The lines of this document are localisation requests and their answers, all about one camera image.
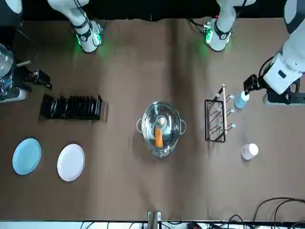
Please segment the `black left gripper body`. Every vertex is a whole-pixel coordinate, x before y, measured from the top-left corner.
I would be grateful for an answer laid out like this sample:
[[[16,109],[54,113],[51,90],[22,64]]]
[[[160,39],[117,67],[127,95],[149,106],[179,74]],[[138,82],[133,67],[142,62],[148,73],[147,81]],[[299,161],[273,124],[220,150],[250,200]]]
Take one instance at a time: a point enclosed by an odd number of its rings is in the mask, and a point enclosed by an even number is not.
[[[254,80],[254,90],[259,91],[262,89],[268,90],[268,84],[265,82],[264,77],[262,75],[255,75],[255,80]]]

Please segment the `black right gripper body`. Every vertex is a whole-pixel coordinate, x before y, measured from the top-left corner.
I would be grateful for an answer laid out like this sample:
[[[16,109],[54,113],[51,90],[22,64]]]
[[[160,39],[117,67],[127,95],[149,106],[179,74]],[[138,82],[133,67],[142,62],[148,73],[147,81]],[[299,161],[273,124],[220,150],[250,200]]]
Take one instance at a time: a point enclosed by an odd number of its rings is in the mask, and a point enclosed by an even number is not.
[[[37,83],[37,69],[30,71],[27,68],[16,68],[14,70],[14,86],[24,90],[31,90],[32,85]]]

